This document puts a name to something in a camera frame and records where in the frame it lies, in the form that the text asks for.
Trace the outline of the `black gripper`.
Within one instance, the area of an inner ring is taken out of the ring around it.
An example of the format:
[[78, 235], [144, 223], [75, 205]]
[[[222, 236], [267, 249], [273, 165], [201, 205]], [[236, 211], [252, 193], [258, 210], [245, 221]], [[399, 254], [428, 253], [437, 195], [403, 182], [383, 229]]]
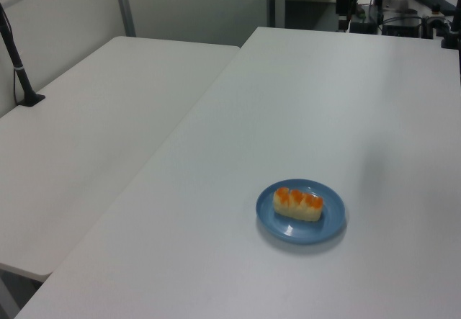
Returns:
[[352, 15], [349, 14], [350, 0], [336, 0], [336, 13], [338, 19], [338, 31], [346, 32], [350, 28]]

